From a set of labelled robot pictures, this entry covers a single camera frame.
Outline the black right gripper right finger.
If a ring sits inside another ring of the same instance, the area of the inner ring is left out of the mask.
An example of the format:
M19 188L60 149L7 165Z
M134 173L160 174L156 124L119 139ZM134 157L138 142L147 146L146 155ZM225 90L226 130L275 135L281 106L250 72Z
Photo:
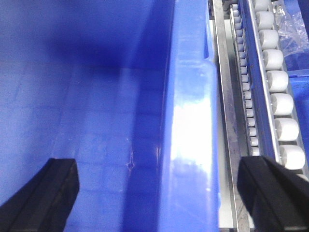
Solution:
M265 156L242 157L237 189L259 232L307 232L309 183Z

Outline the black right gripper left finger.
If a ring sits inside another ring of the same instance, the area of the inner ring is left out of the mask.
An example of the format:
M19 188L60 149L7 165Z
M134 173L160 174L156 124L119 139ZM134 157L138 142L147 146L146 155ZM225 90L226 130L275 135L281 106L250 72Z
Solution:
M49 159L0 207L2 232L62 232L79 192L75 159Z

